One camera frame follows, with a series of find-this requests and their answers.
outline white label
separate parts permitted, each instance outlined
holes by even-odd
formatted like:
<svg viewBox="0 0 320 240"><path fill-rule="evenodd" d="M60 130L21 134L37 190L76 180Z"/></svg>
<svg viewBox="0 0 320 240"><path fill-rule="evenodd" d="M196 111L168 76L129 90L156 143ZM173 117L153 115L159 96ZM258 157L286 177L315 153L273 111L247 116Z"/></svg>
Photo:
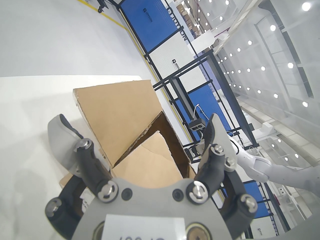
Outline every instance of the white label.
<svg viewBox="0 0 320 240"><path fill-rule="evenodd" d="M184 218L107 214L101 240L183 240Z"/></svg>

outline logo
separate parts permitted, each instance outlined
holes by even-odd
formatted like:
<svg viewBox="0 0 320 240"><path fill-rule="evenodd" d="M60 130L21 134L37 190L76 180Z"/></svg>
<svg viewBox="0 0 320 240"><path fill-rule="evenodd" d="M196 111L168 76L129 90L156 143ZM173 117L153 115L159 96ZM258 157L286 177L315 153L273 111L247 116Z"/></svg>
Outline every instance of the logo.
<svg viewBox="0 0 320 240"><path fill-rule="evenodd" d="M176 61L175 59L173 59L173 60L171 61L171 63L172 63L172 65L173 65L177 70L180 69L180 67L179 67L179 65L177 64L177 61Z"/></svg>
<svg viewBox="0 0 320 240"><path fill-rule="evenodd" d="M151 16L149 15L148 11L146 8L143 8L143 12L146 14L146 16L149 18L150 22L152 22L152 18Z"/></svg>

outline white cable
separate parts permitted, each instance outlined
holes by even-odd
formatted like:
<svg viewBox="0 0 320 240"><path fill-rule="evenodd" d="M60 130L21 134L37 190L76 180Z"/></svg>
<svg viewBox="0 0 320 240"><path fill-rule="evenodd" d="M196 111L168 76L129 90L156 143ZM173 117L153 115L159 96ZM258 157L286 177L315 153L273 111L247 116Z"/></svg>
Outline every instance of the white cable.
<svg viewBox="0 0 320 240"><path fill-rule="evenodd" d="M195 119L195 115L196 115L196 108L199 107L201 112L203 113L203 115L209 120L209 118L206 116L205 112L201 109L199 103L194 107L194 111L193 111L193 117L192 117L192 121Z"/></svg>
<svg viewBox="0 0 320 240"><path fill-rule="evenodd" d="M195 119L197 106L199 106L199 104L197 104L197 105L194 107L192 121Z"/></svg>

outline cardboard box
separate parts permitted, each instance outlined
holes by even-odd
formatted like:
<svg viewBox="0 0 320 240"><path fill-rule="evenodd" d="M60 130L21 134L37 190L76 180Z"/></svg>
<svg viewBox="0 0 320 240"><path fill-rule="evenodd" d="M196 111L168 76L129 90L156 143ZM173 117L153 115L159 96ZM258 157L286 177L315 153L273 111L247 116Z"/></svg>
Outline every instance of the cardboard box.
<svg viewBox="0 0 320 240"><path fill-rule="evenodd" d="M153 142L164 145L159 135L152 137L159 132L181 177L194 177L194 171L189 165L190 160L162 110L151 81L128 81L80 88L74 89L73 94L83 118L98 140L100 152L105 155L111 172L119 171L125 164L131 166L129 160L147 162L150 166L152 164L150 169L154 169L155 173L161 172L164 165L170 165L169 158L164 156L166 153L162 154L156 145L152 145L151 153L145 149ZM124 161L149 137L152 137L151 141L147 141L135 155ZM116 169L122 161L124 164ZM159 173L154 188L162 187L162 184Z"/></svg>
<svg viewBox="0 0 320 240"><path fill-rule="evenodd" d="M182 179L169 147L159 132L140 144L112 171L114 177L121 177L144 188L166 187Z"/></svg>

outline printed logo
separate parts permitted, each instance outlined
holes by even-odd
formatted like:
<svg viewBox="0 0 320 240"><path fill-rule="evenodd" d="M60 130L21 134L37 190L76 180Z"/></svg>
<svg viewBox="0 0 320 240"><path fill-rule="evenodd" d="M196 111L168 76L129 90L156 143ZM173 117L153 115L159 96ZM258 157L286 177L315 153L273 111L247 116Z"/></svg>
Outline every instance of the printed logo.
<svg viewBox="0 0 320 240"><path fill-rule="evenodd" d="M150 22L152 22L152 18L151 16L149 15L149 13L147 12L147 9L146 8L143 8L143 12L146 14L146 16L149 18Z"/></svg>

